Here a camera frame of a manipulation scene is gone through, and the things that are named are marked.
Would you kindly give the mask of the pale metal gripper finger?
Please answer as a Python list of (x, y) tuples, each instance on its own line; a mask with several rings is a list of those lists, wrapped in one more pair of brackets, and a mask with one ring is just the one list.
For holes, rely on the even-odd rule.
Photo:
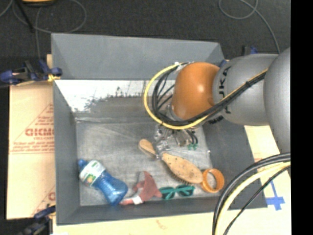
[(162, 154), (170, 150), (170, 146), (167, 141), (158, 141), (155, 143), (156, 158), (161, 159)]
[(164, 140), (164, 130), (163, 128), (157, 128), (154, 133), (154, 142), (159, 143)]

